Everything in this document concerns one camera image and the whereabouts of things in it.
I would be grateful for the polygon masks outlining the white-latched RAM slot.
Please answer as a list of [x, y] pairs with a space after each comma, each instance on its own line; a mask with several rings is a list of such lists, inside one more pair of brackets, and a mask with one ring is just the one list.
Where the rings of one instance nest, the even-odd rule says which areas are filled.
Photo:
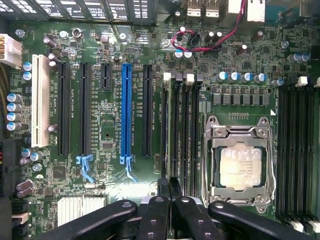
[[183, 89], [183, 173], [184, 194], [190, 196], [192, 193], [192, 91], [195, 77], [193, 73], [187, 73]]
[[290, 187], [293, 204], [290, 211], [293, 214], [292, 223], [295, 230], [304, 232], [304, 156], [305, 156], [305, 87], [301, 83], [295, 84], [290, 96], [290, 163], [293, 170]]
[[312, 204], [314, 215], [313, 229], [316, 238], [320, 239], [320, 75], [317, 76], [314, 89], [313, 120], [313, 165], [312, 165]]

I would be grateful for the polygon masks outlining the short black expansion slot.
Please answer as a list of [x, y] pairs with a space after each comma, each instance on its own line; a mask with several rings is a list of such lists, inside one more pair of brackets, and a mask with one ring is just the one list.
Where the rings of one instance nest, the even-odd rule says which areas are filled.
[[112, 90], [112, 66], [109, 63], [101, 64], [100, 87], [103, 91], [110, 92]]

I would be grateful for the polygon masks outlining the green motherboard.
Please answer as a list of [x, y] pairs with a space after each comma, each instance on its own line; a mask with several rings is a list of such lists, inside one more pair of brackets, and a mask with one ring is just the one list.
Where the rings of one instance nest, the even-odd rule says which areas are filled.
[[[317, 238], [313, 228], [317, 217], [313, 205], [313, 139], [314, 139], [314, 86], [320, 75], [320, 28], [313, 26], [279, 29], [265, 26], [262, 38], [252, 42], [249, 36], [235, 35], [209, 53], [182, 53], [171, 41], [177, 27], [164, 24], [158, 28], [120, 29], [107, 25], [35, 24], [18, 25], [27, 34], [23, 41], [23, 59], [32, 62], [32, 55], [49, 59], [49, 145], [31, 147], [32, 67], [11, 73], [11, 89], [22, 97], [21, 110], [16, 123], [18, 131], [13, 137], [21, 140], [23, 180], [31, 180], [27, 196], [13, 197], [13, 213], [23, 211], [28, 220], [15, 227], [12, 240], [31, 240], [58, 227], [58, 201], [64, 197], [104, 197], [106, 205], [120, 199], [139, 201], [144, 196], [158, 194], [161, 177], [161, 91], [164, 72], [172, 79], [172, 160], [171, 177], [177, 178], [182, 195], [184, 187], [184, 112], [183, 98], [186, 75], [203, 74], [199, 91], [199, 186], [201, 196], [201, 152], [205, 117], [214, 115], [221, 125], [255, 125], [267, 117], [273, 133], [276, 177], [275, 200], [265, 213], [254, 207], [244, 207], [253, 213], [276, 222], [293, 226], [291, 220], [283, 222], [278, 212], [278, 139], [279, 88], [284, 81], [293, 88], [302, 84], [307, 76], [312, 91], [312, 157], [310, 175], [311, 214], [303, 221], [304, 233]], [[70, 137], [69, 154], [58, 154], [58, 68], [59, 63], [70, 67]], [[91, 129], [88, 174], [94, 182], [83, 177], [79, 156], [79, 80], [80, 63], [91, 66]], [[112, 90], [101, 89], [101, 65], [112, 66]], [[132, 65], [132, 172], [133, 182], [127, 177], [121, 156], [122, 64]], [[152, 65], [152, 130], [151, 156], [143, 156], [143, 75], [144, 65]], [[173, 158], [173, 92], [176, 73], [183, 83], [179, 91], [178, 161], [174, 176]]]

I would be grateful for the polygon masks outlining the silver ethernet port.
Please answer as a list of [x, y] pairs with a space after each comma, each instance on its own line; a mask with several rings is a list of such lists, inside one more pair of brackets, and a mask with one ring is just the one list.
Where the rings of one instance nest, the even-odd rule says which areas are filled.
[[248, 22], [265, 22], [266, 0], [248, 0], [246, 7], [246, 20]]

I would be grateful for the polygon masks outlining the teal rear port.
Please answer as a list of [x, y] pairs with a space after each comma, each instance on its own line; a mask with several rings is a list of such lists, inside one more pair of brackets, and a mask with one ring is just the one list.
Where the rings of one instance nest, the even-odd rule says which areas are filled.
[[292, 4], [267, 2], [265, 7], [266, 24], [289, 24], [300, 16], [300, 7]]

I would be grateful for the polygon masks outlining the white expansion slot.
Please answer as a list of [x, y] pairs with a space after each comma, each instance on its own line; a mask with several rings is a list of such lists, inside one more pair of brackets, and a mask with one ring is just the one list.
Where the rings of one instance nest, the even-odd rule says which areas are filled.
[[50, 125], [50, 67], [49, 59], [42, 54], [32, 55], [31, 77], [31, 147], [49, 145]]

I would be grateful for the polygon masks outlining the silver metal rear port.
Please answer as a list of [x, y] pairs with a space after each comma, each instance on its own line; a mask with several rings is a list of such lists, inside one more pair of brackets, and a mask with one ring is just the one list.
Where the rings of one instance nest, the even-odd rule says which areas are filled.
[[239, 14], [241, 10], [242, 0], [228, 0], [227, 1], [227, 13]]
[[202, 0], [186, 0], [187, 17], [199, 18], [201, 16]]
[[220, 2], [219, 0], [205, 0], [205, 17], [217, 19], [220, 16]]

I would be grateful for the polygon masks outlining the silver installed CPU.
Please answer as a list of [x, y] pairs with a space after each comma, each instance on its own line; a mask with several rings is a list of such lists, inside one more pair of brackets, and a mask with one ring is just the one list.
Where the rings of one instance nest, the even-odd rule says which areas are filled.
[[219, 182], [226, 188], [242, 191], [259, 186], [262, 180], [262, 150], [237, 143], [220, 152]]

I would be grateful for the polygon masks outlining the black-latched RAM slot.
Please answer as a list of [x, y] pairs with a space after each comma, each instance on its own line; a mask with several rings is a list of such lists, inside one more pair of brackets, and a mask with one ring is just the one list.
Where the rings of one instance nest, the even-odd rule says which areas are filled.
[[194, 187], [193, 195], [195, 197], [200, 196], [200, 170], [199, 170], [199, 95], [200, 88], [202, 86], [204, 76], [202, 73], [196, 74], [196, 80], [193, 87], [193, 99], [192, 99], [192, 113], [193, 113], [193, 125], [192, 125], [192, 137], [193, 137], [193, 170], [194, 170]]
[[292, 217], [292, 150], [295, 144], [292, 133], [295, 128], [295, 120], [292, 113], [295, 112], [294, 92], [290, 82], [283, 82], [279, 88], [279, 135], [278, 135], [278, 191], [277, 207], [279, 219], [289, 222]]
[[179, 97], [180, 87], [183, 83], [183, 74], [176, 73], [173, 85], [173, 176], [178, 176], [178, 150], [179, 150]]
[[308, 222], [311, 219], [311, 200], [310, 200], [310, 175], [311, 175], [311, 157], [312, 157], [312, 97], [313, 92], [310, 91], [309, 79], [307, 76], [301, 77], [301, 83], [304, 86], [303, 90], [303, 143], [304, 143], [304, 152], [303, 152], [303, 221]]

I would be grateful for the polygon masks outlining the long black expansion slot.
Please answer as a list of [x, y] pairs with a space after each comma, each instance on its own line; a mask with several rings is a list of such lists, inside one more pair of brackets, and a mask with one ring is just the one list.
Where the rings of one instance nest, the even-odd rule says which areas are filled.
[[143, 124], [143, 143], [142, 156], [151, 156], [152, 149], [152, 98], [153, 98], [153, 76], [152, 65], [143, 66], [143, 92], [142, 92], [142, 124]]
[[70, 98], [71, 74], [70, 65], [66, 62], [58, 64], [58, 99], [57, 99], [57, 147], [60, 156], [70, 153]]

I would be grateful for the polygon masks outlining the CPU in metal socket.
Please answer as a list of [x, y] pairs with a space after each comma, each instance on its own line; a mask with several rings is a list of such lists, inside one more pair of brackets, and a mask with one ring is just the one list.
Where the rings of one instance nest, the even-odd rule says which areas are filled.
[[[261, 117], [255, 125], [222, 125], [215, 115], [204, 118], [201, 136], [201, 179], [202, 197], [202, 160], [203, 149], [211, 152], [210, 202], [224, 201], [239, 207], [253, 207], [264, 214], [272, 204], [272, 175], [268, 144], [268, 130], [272, 129], [267, 117]], [[246, 187], [244, 190], [234, 190], [220, 184], [221, 150], [233, 147], [238, 143], [247, 147], [259, 148], [262, 151], [261, 183], [258, 186]]]

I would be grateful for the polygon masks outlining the silver chipset heat sink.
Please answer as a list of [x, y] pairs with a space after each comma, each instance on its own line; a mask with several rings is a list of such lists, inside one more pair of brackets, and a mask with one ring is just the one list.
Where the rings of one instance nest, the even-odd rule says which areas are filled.
[[107, 204], [105, 197], [62, 197], [57, 202], [57, 226], [94, 212]]

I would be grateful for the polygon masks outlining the white power connector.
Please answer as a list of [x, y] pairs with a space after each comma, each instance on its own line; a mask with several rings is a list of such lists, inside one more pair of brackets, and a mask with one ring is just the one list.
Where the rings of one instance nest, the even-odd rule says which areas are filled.
[[14, 68], [22, 67], [23, 45], [8, 34], [0, 33], [0, 63]]

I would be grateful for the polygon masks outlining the metal socket locking lever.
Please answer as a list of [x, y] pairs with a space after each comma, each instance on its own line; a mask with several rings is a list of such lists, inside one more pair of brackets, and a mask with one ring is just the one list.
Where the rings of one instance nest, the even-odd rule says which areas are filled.
[[211, 192], [211, 151], [206, 148], [203, 149], [202, 157], [202, 198], [207, 204], [210, 202]]
[[270, 158], [270, 169], [271, 169], [271, 178], [272, 178], [272, 192], [271, 199], [275, 200], [277, 179], [275, 175], [275, 161], [274, 161], [274, 147], [273, 147], [273, 132], [270, 128], [268, 130], [268, 147], [269, 147], [269, 158]]

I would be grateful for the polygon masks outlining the black main power connector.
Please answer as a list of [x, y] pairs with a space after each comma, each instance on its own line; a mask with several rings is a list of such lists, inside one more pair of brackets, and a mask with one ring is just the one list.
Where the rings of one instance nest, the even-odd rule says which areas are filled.
[[0, 196], [11, 196], [21, 182], [21, 140], [0, 139]]

